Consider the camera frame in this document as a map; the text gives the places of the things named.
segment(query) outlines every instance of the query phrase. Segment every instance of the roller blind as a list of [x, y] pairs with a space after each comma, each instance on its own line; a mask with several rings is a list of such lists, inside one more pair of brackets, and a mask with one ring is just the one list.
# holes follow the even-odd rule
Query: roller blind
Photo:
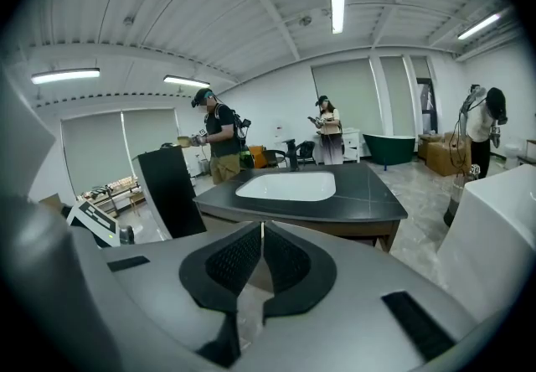
[[76, 194], [132, 176], [121, 113], [62, 121], [65, 160]]
[[401, 57], [380, 58], [384, 69], [395, 135], [415, 135], [410, 82]]
[[413, 64], [415, 76], [418, 79], [431, 79], [430, 70], [428, 69], [428, 62], [426, 62], [425, 56], [412, 56], [411, 63]]
[[378, 93], [368, 59], [356, 59], [312, 69], [317, 93], [326, 95], [341, 114], [343, 127], [382, 134]]
[[126, 143], [131, 158], [158, 150], [165, 142], [177, 142], [173, 110], [123, 111]]

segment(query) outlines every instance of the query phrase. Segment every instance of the khaki shorts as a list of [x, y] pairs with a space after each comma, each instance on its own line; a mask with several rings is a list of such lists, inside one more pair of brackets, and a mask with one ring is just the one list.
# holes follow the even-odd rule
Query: khaki shorts
[[220, 184], [229, 180], [240, 172], [240, 154], [228, 154], [217, 158], [210, 158], [210, 173], [214, 184]]

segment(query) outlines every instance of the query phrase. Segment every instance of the toilet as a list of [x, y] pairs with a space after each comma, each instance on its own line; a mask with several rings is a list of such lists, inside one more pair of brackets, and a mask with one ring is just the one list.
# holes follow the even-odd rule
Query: toilet
[[512, 169], [518, 166], [518, 155], [521, 153], [521, 148], [517, 144], [505, 144], [504, 155], [506, 156], [506, 162], [504, 163], [504, 169]]

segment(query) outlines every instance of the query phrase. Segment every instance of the man in black t-shirt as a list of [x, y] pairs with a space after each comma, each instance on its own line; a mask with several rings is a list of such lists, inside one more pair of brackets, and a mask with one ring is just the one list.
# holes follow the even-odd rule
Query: man in black t-shirt
[[198, 91], [192, 106], [206, 107], [204, 124], [208, 136], [201, 143], [210, 144], [210, 173], [214, 184], [220, 184], [240, 172], [240, 143], [235, 135], [235, 115], [218, 103], [210, 89]]

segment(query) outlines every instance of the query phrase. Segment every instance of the green bathtub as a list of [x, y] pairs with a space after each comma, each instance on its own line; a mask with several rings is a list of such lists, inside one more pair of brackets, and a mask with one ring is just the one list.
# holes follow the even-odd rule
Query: green bathtub
[[363, 138], [373, 162], [380, 165], [411, 162], [415, 150], [415, 137], [363, 134]]

